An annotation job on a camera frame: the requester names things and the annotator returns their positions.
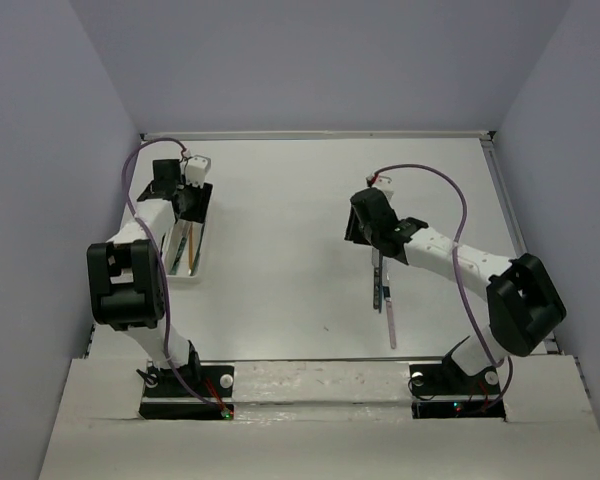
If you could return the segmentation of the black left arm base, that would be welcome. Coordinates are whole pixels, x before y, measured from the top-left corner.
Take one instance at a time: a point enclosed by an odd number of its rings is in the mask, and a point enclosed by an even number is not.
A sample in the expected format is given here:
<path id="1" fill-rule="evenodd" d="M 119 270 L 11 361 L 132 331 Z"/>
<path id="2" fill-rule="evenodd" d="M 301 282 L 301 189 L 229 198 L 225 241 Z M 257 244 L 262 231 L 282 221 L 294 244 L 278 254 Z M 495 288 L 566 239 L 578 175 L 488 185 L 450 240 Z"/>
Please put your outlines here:
<path id="1" fill-rule="evenodd" d="M 189 363 L 173 371 L 151 362 L 136 373 L 143 389 L 139 415 L 145 420 L 223 421 L 234 418 L 235 366 L 203 364 L 194 347 Z"/>

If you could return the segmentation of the knife with teal handle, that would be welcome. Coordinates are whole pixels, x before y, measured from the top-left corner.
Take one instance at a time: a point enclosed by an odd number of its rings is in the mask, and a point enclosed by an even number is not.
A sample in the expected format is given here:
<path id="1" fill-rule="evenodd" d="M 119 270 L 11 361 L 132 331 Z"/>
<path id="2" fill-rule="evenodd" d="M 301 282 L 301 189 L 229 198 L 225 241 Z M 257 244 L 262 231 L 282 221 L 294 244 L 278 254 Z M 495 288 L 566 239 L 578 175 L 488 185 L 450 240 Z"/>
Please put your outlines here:
<path id="1" fill-rule="evenodd" d="M 170 275 L 178 275 L 182 263 L 190 265 L 192 238 L 193 227 L 190 222 L 180 222 L 174 227 L 169 247 L 168 273 Z"/>

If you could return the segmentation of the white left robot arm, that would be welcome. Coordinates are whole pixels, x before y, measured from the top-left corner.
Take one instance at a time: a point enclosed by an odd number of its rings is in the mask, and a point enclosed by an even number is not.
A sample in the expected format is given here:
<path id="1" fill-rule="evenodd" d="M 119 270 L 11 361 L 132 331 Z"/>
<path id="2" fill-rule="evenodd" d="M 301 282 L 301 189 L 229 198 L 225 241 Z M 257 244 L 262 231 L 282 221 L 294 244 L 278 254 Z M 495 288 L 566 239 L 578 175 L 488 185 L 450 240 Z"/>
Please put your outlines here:
<path id="1" fill-rule="evenodd" d="M 175 235 L 186 224 L 205 223 L 213 186 L 211 159 L 191 156 L 152 163 L 153 179 L 131 203 L 131 219 L 86 252 L 95 321 L 139 344 L 152 361 L 145 380 L 166 379 L 181 395 L 202 381 L 199 354 L 171 321 L 168 270 L 176 259 Z"/>

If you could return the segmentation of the orange plastic knife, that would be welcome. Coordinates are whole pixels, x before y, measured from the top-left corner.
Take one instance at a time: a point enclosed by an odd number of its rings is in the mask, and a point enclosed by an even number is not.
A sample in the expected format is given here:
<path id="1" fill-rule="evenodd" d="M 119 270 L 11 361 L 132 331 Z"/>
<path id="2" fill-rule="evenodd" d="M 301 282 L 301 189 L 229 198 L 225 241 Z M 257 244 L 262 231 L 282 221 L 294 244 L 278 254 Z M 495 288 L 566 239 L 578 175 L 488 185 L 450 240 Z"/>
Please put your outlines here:
<path id="1" fill-rule="evenodd" d="M 193 275 L 196 258 L 195 230 L 194 224 L 191 223 L 188 232 L 188 272 L 190 276 Z"/>

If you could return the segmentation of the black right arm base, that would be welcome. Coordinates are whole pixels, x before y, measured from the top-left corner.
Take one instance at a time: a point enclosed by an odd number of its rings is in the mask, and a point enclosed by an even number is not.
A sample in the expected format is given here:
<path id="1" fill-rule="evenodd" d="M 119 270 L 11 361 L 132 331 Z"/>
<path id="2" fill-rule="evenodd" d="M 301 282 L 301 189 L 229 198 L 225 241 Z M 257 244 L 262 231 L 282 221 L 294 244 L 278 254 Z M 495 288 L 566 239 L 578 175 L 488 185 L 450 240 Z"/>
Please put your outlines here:
<path id="1" fill-rule="evenodd" d="M 489 365 L 469 376 L 452 360 L 452 354 L 467 340 L 459 342 L 439 362 L 409 366 L 407 386 L 414 419 L 506 419 L 496 369 Z"/>

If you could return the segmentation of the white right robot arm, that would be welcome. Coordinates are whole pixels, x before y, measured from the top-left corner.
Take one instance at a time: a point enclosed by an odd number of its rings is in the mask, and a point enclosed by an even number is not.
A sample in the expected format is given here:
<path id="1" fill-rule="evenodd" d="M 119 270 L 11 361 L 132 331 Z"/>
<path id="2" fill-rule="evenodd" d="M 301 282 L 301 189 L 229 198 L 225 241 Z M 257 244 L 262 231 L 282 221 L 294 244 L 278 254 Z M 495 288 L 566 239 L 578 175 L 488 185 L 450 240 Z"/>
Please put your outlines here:
<path id="1" fill-rule="evenodd" d="M 462 392 L 488 368 L 527 357 L 565 319 L 566 307 L 542 261 L 529 253 L 508 258 L 446 237 L 426 222 L 400 219 L 386 194 L 370 187 L 350 198 L 345 239 L 369 245 L 381 259 L 424 269 L 484 300 L 488 325 L 454 346 L 434 378 Z"/>

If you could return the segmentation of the knife with pink handle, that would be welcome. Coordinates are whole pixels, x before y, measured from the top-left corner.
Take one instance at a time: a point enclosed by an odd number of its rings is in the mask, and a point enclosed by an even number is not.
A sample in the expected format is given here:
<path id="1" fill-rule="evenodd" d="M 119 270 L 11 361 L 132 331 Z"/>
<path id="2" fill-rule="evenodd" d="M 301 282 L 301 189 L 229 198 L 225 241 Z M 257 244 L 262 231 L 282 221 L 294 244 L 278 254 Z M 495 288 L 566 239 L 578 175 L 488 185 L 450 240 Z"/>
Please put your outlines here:
<path id="1" fill-rule="evenodd" d="M 387 317 L 389 345 L 392 350 L 395 350 L 397 348 L 397 337 L 395 329 L 393 302 L 390 297 L 385 298 L 385 312 Z"/>

